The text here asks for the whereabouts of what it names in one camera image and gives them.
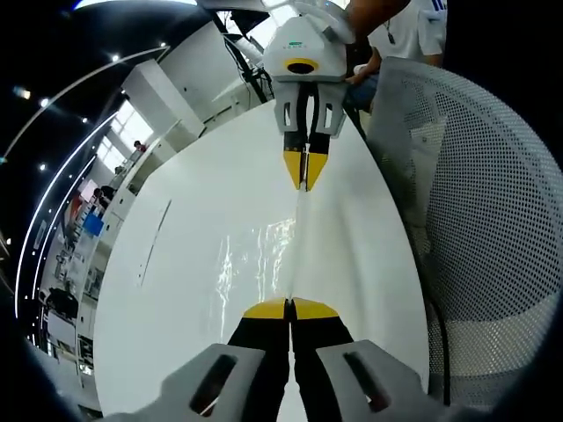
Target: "ceiling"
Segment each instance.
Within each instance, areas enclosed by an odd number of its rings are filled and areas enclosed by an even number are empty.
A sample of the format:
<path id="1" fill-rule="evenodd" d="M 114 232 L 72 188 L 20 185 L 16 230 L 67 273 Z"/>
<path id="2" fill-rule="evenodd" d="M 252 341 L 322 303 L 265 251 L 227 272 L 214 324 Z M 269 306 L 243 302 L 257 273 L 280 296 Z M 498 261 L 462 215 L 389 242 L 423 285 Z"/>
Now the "ceiling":
<path id="1" fill-rule="evenodd" d="M 110 2 L 73 11 L 75 3 L 52 0 L 33 6 L 26 2 L 11 5 L 11 19 L 18 24 L 2 29 L 1 155 L 40 108 L 42 98 L 54 96 L 81 76 L 108 64 L 112 55 L 132 55 L 159 47 L 161 42 L 174 47 L 209 22 L 204 10 L 189 4 Z M 20 249 L 40 197 L 59 166 L 96 123 L 119 107 L 124 99 L 121 82 L 136 64 L 148 58 L 151 56 L 119 64 L 62 97 L 32 124 L 8 156 L 8 163 L 0 166 L 0 230 L 11 239 L 11 262 L 4 270 L 12 288 Z M 29 90 L 31 98 L 17 96 L 15 87 Z M 90 157 L 77 156 L 68 173 L 77 174 Z M 46 171 L 39 171 L 41 163 L 47 164 Z M 72 179 L 62 178 L 44 208 L 57 208 L 71 183 Z M 31 250 L 29 257 L 26 254 L 20 286 L 23 291 L 31 289 L 36 258 Z"/>

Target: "mesh chair back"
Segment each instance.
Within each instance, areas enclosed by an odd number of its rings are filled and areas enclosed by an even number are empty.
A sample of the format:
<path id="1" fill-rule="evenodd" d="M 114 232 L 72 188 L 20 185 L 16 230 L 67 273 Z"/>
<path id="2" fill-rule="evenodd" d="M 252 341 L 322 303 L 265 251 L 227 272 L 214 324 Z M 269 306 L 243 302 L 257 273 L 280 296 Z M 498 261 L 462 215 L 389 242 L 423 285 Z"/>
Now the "mesh chair back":
<path id="1" fill-rule="evenodd" d="M 556 306 L 559 167 L 515 112 L 443 69 L 386 59 L 372 116 L 368 147 L 445 319 L 451 401 L 487 408 L 531 361 Z M 442 339 L 429 314 L 440 396 Z"/>

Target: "man's arm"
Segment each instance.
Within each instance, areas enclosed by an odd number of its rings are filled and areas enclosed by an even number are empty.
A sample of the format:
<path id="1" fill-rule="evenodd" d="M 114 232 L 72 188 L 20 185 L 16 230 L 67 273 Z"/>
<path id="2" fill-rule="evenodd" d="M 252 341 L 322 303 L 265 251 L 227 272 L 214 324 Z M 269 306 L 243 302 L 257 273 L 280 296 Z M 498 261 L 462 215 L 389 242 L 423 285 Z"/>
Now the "man's arm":
<path id="1" fill-rule="evenodd" d="M 360 70 L 360 72 L 358 72 L 357 75 L 353 75 L 349 78 L 346 79 L 346 82 L 352 84 L 352 85 L 357 85 L 357 84 L 361 84 L 366 77 L 368 77 L 369 75 L 376 73 L 379 70 L 379 67 L 381 66 L 381 55 L 379 55 L 379 52 L 377 51 L 377 48 L 372 47 L 371 48 L 371 57 L 369 58 L 369 62 L 368 64 L 366 64 L 362 70 Z"/>
<path id="2" fill-rule="evenodd" d="M 442 46 L 438 39 L 437 29 L 427 16 L 419 11 L 418 35 L 420 51 L 424 54 L 424 62 L 440 68 L 442 66 Z"/>
<path id="3" fill-rule="evenodd" d="M 348 8 L 348 22 L 358 38 L 372 33 L 406 8 L 410 0 L 352 0 Z"/>
<path id="4" fill-rule="evenodd" d="M 425 55 L 424 62 L 430 66 L 440 68 L 442 66 L 442 55 Z"/>

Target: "white table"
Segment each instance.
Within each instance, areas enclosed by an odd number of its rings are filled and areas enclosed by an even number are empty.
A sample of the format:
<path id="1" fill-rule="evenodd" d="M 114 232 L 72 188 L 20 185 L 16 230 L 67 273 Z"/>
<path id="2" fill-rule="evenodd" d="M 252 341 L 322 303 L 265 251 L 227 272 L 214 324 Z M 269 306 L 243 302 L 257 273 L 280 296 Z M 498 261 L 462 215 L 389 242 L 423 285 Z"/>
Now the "white table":
<path id="1" fill-rule="evenodd" d="M 245 113 L 146 181 L 106 269 L 94 329 L 103 412 L 135 411 L 258 301 L 335 308 L 428 385 L 428 335 L 413 255 L 393 199 L 347 121 L 310 193 L 282 159 L 274 103 Z M 304 417 L 295 385 L 279 420 Z"/>

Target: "wall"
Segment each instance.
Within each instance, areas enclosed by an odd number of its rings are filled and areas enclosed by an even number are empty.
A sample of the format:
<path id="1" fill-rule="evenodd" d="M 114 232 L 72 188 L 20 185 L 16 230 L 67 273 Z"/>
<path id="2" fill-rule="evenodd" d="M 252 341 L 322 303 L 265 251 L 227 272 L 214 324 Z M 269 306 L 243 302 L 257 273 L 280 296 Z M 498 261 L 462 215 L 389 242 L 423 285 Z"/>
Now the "wall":
<path id="1" fill-rule="evenodd" d="M 55 269 L 57 266 L 56 256 L 61 253 L 64 248 L 62 238 L 62 228 L 60 224 L 56 225 L 56 232 L 49 237 L 50 244 L 48 245 L 48 252 L 45 255 L 47 260 L 43 266 L 43 272 L 40 281 L 38 280 L 39 288 L 49 290 L 51 287 L 61 287 L 60 281 L 55 277 Z"/>
<path id="2" fill-rule="evenodd" d="M 121 140 L 120 136 L 117 135 L 113 129 L 109 129 L 106 133 L 106 137 L 109 140 L 109 142 L 111 142 L 114 147 L 125 157 L 125 158 L 129 158 L 131 156 L 131 154 L 133 154 L 133 151 L 131 149 L 128 148 L 127 145 L 125 145 L 125 143 Z"/>
<path id="3" fill-rule="evenodd" d="M 70 360 L 59 360 L 49 356 L 36 347 L 30 347 L 33 355 L 55 385 L 57 393 L 71 406 L 76 404 L 99 411 L 98 394 L 94 377 L 78 373 L 77 364 Z"/>
<path id="4" fill-rule="evenodd" d="M 214 114 L 211 101 L 239 79 L 237 65 L 213 23 L 185 39 L 160 66 L 201 121 Z"/>
<path id="5" fill-rule="evenodd" d="M 101 160 L 96 160 L 90 172 L 85 176 L 86 179 L 91 178 L 98 186 L 107 185 L 112 181 L 114 174 L 109 170 Z"/>
<path id="6" fill-rule="evenodd" d="M 102 253 L 102 251 L 96 250 L 94 256 L 91 259 L 91 267 L 98 268 L 100 271 L 105 272 L 107 267 L 107 261 L 109 257 Z"/>
<path id="7" fill-rule="evenodd" d="M 154 60 L 135 66 L 123 88 L 131 105 L 154 131 L 147 143 L 168 133 L 177 123 L 186 145 L 203 132 L 201 120 Z"/>

